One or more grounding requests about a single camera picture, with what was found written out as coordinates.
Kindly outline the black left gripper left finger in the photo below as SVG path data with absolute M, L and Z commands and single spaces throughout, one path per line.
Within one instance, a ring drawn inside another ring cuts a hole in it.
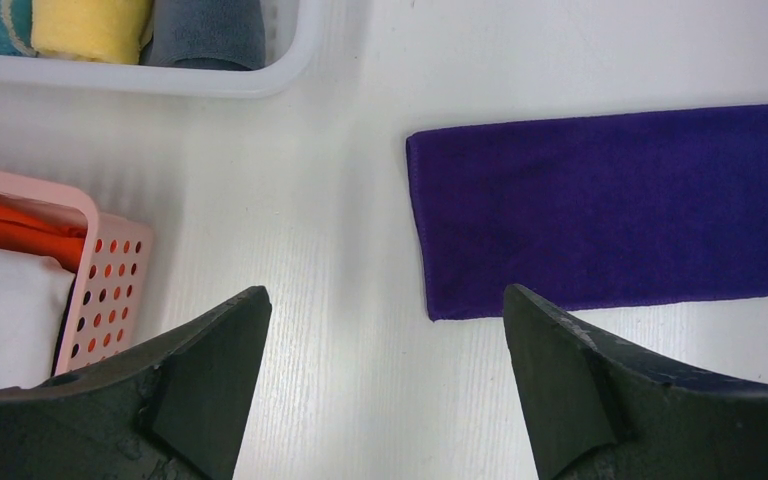
M 230 479 L 272 305 L 250 287 L 42 384 L 0 390 L 0 479 Z

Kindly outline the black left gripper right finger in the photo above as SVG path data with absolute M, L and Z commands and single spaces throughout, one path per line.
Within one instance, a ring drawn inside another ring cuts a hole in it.
M 695 367 L 520 285 L 503 323 L 542 479 L 768 479 L 768 384 Z

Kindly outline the purple towel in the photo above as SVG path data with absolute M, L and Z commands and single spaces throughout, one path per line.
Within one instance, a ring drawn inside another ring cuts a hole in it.
M 768 104 L 406 140 L 432 320 L 520 284 L 567 310 L 768 297 Z

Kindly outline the dark grey towel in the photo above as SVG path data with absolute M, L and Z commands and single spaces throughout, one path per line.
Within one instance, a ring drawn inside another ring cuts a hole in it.
M 164 0 L 152 13 L 153 33 L 140 63 L 163 68 L 254 71 L 266 64 L 266 33 L 258 0 Z

